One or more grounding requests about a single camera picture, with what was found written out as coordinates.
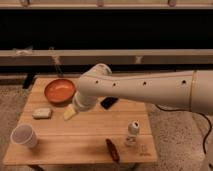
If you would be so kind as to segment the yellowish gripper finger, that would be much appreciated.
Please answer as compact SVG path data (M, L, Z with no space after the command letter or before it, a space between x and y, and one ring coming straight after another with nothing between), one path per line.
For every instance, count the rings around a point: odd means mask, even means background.
M73 107L72 104L68 105L66 110L63 113L63 118L65 121L71 119L73 116L75 116L77 114L77 111L75 110L75 108Z

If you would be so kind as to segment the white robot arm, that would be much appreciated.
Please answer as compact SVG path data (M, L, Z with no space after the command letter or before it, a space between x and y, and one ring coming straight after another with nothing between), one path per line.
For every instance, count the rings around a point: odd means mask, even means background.
M213 115L213 71L195 70L136 76L112 76L103 63L77 80L72 98L75 112L95 107L99 97L115 97Z

